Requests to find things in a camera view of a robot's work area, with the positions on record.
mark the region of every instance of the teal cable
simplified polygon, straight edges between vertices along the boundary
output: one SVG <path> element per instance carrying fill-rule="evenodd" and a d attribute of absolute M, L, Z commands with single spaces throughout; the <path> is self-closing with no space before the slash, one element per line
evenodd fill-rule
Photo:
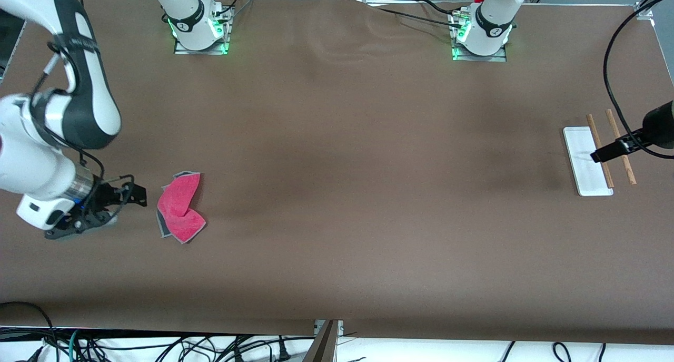
<path fill-rule="evenodd" d="M 78 331 L 80 330 L 77 329 L 76 331 L 73 331 L 73 335 L 70 336 L 70 342 L 68 343 L 68 357 L 70 357 L 70 362 L 75 362 L 75 357 L 73 356 L 73 348 L 75 347 L 75 336 L 77 336 Z"/>

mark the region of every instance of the white rectangular board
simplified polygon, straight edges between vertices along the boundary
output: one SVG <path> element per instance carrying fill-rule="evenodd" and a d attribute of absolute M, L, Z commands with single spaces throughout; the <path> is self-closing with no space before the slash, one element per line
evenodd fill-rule
<path fill-rule="evenodd" d="M 612 196 L 604 178 L 601 163 L 590 157 L 597 148 L 594 146 L 589 126 L 569 126 L 564 128 L 564 140 L 571 160 L 573 178 L 580 196 Z"/>

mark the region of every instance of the brown table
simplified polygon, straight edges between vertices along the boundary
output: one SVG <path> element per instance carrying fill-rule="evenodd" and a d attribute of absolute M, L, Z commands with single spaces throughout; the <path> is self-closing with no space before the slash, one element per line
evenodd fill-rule
<path fill-rule="evenodd" d="M 638 185 L 617 160 L 616 194 L 580 197 L 561 135 L 593 113 L 611 138 L 601 62 L 631 7 L 524 6 L 505 64 L 452 61 L 446 28 L 350 0 L 255 0 L 219 57 L 173 55 L 156 0 L 86 8 L 123 117 L 96 155 L 150 206 L 53 242 L 0 192 L 1 300 L 58 326 L 674 342 L 674 164 L 636 153 Z M 48 39 L 26 29 L 0 94 L 31 89 Z M 635 125 L 672 99 L 648 21 L 610 72 Z M 152 209 L 181 170 L 204 173 L 209 222 L 186 245 Z"/>

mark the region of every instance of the folded cloth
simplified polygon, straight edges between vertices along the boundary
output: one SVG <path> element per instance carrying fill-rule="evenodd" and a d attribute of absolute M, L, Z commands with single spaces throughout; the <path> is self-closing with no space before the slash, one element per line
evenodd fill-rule
<path fill-rule="evenodd" d="M 190 201 L 199 187 L 199 172 L 183 171 L 173 175 L 173 182 L 163 187 L 164 193 L 157 203 L 157 222 L 162 237 L 173 236 L 186 243 L 200 232 L 206 222 Z"/>

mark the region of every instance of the wooden dowel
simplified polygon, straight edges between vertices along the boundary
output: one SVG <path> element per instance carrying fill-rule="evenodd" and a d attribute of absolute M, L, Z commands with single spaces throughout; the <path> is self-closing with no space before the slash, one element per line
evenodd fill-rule
<path fill-rule="evenodd" d="M 597 125 L 594 124 L 594 119 L 592 114 L 586 115 L 588 119 L 588 125 L 590 125 L 590 132 L 592 132 L 592 139 L 594 140 L 595 148 L 601 148 L 601 141 L 599 140 L 599 133 L 597 132 Z M 606 179 L 606 185 L 609 188 L 613 188 L 613 178 L 611 177 L 611 172 L 609 171 L 609 166 L 606 163 L 601 164 L 601 169 L 604 171 L 604 178 Z"/>
<path fill-rule="evenodd" d="M 611 129 L 613 129 L 613 136 L 615 136 L 616 139 L 620 138 L 620 131 L 618 131 L 618 125 L 616 124 L 616 118 L 613 117 L 613 110 L 607 109 L 606 110 L 606 117 L 609 119 L 609 124 L 611 124 Z M 626 155 L 622 155 L 621 159 L 623 160 L 623 167 L 625 168 L 625 172 L 628 175 L 628 180 L 630 180 L 630 184 L 631 185 L 636 184 L 636 178 L 634 177 L 634 172 L 631 169 L 630 159 Z"/>

